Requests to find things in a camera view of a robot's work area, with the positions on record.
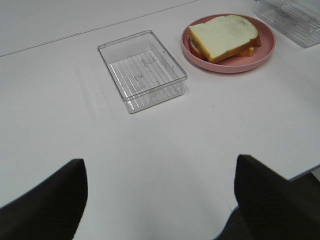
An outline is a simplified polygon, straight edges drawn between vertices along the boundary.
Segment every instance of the white bread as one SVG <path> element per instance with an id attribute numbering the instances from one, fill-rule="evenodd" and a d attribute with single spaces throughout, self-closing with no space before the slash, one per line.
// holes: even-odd
<path id="1" fill-rule="evenodd" d="M 195 43 L 193 38 L 190 36 L 189 37 L 189 50 L 190 52 L 195 55 L 197 58 L 202 59 L 202 60 L 207 60 L 206 57 L 202 54 L 200 47 Z M 237 57 L 252 57 L 254 55 L 255 48 L 253 46 L 249 47 L 248 49 L 237 53 L 234 56 Z"/>
<path id="2" fill-rule="evenodd" d="M 206 23 L 191 25 L 188 33 L 210 63 L 218 63 L 260 42 L 256 27 L 238 15 L 218 16 Z"/>

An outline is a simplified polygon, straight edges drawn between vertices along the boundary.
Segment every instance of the table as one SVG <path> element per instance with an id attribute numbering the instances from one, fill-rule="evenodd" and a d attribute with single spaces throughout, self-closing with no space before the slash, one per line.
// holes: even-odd
<path id="1" fill-rule="evenodd" d="M 0 57 L 198 0 L 0 0 Z"/>
<path id="2" fill-rule="evenodd" d="M 254 3 L 200 0 L 0 57 L 0 206 L 84 158 L 86 239 L 212 239 L 237 202 L 236 158 L 251 154 L 292 179 L 320 164 L 320 45 L 275 31 L 264 65 L 208 72 L 183 56 L 181 34 Z M 146 29 L 188 74 L 183 96 L 127 113 L 97 46 Z"/>

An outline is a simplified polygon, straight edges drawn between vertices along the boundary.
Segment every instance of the transparent tray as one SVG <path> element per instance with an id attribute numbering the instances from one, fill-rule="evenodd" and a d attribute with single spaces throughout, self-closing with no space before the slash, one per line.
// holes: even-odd
<path id="1" fill-rule="evenodd" d="M 130 114 L 182 95 L 186 72 L 151 30 L 98 46 Z"/>
<path id="2" fill-rule="evenodd" d="M 320 9 L 294 0 L 258 0 L 257 16 L 303 47 L 320 43 Z"/>

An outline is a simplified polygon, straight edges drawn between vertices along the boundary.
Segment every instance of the plastic container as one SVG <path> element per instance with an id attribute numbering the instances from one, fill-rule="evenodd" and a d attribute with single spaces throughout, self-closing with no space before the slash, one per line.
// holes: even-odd
<path id="1" fill-rule="evenodd" d="M 186 72 L 151 30 L 98 46 L 130 114 L 184 94 Z"/>
<path id="2" fill-rule="evenodd" d="M 257 16 L 303 47 L 320 43 L 320 9 L 293 0 L 259 0 Z"/>

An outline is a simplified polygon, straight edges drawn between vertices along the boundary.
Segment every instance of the plate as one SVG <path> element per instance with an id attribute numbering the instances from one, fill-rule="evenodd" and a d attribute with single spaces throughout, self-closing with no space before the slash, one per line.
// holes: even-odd
<path id="1" fill-rule="evenodd" d="M 200 58 L 194 56 L 189 49 L 189 34 L 188 27 L 186 27 L 182 33 L 182 50 L 184 56 L 195 65 L 207 69 L 212 72 L 218 73 L 241 73 L 245 71 L 249 71 L 255 69 L 262 65 L 272 54 L 276 45 L 276 38 L 273 31 L 262 21 L 253 18 L 251 16 L 235 14 L 235 13 L 224 13 L 224 14 L 215 14 L 200 18 L 190 25 L 196 25 L 205 23 L 213 18 L 219 16 L 227 16 L 227 15 L 238 15 L 248 19 L 258 30 L 261 40 L 261 46 L 254 48 L 253 56 L 231 56 L 228 57 L 219 63 L 211 63 L 205 60 L 201 60 Z"/>

